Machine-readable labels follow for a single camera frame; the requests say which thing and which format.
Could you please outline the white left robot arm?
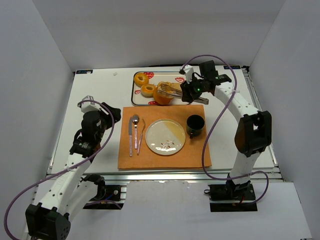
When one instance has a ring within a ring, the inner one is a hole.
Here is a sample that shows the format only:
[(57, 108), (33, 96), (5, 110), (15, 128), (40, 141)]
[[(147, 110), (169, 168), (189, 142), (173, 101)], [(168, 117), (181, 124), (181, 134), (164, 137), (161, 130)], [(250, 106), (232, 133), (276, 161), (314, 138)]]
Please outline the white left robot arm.
[(105, 179), (98, 174), (84, 176), (97, 153), (102, 149), (105, 131), (121, 120), (121, 110), (94, 100), (83, 100), (81, 128), (75, 133), (62, 173), (38, 204), (26, 211), (28, 234), (40, 240), (65, 240), (71, 222), (90, 200), (106, 195)]

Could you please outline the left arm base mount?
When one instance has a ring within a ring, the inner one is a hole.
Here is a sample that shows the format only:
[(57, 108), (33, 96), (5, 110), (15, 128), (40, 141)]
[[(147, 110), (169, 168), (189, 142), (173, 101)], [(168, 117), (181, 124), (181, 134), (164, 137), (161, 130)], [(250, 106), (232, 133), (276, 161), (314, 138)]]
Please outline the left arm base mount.
[(122, 186), (116, 184), (106, 184), (105, 178), (98, 174), (90, 174), (81, 177), (78, 187), (81, 183), (93, 183), (96, 188), (96, 195), (83, 207), (86, 210), (120, 210), (123, 207), (121, 203)]

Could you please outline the large orange swirl bread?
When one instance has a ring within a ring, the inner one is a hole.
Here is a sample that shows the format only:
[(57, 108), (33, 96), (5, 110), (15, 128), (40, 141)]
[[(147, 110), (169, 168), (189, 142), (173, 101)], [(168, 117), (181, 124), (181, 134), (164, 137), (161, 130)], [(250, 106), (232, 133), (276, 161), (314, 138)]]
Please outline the large orange swirl bread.
[(153, 98), (161, 106), (169, 105), (170, 102), (173, 100), (172, 97), (169, 97), (167, 95), (163, 95), (158, 92), (158, 89), (160, 89), (163, 84), (169, 85), (170, 87), (172, 86), (172, 84), (170, 82), (161, 81), (157, 84), (157, 86), (153, 90)]

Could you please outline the metal serving tongs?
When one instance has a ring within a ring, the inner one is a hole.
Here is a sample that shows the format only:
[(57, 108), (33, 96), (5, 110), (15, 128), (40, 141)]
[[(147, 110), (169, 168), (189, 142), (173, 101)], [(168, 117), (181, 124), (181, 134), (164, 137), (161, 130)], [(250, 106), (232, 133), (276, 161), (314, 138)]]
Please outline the metal serving tongs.
[[(175, 91), (174, 88), (172, 88), (171, 86), (169, 86), (167, 84), (163, 84), (161, 86), (161, 88), (158, 89), (158, 92), (160, 94), (162, 94), (162, 95), (166, 95), (168, 97), (179, 99), (179, 100), (182, 101), (182, 99), (181, 99), (182, 98), (182, 94), (179, 94), (178, 92)], [(207, 98), (203, 98), (203, 97), (199, 97), (194, 102), (200, 103), (200, 104), (204, 104), (204, 105), (208, 105), (209, 104), (209, 100)]]

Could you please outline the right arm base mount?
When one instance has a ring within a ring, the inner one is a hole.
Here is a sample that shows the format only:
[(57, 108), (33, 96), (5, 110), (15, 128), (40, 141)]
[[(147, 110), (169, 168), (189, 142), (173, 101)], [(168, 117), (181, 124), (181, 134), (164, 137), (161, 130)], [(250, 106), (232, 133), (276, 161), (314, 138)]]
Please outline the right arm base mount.
[(213, 213), (257, 212), (258, 207), (251, 181), (235, 185), (232, 180), (224, 184), (211, 184), (203, 191), (209, 197)]

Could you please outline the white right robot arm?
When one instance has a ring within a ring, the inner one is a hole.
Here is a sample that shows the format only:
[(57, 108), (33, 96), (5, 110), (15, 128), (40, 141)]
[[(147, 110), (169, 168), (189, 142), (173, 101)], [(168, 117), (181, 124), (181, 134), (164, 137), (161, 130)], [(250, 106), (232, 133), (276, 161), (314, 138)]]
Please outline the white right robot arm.
[(200, 75), (196, 77), (194, 68), (184, 64), (179, 73), (185, 76), (180, 85), (182, 101), (192, 103), (200, 99), (202, 93), (211, 93), (224, 104), (237, 122), (234, 144), (236, 159), (226, 181), (236, 190), (246, 188), (251, 179), (254, 165), (272, 142), (272, 116), (250, 104), (237, 91), (237, 79), (227, 74), (218, 74), (214, 61), (199, 65)]

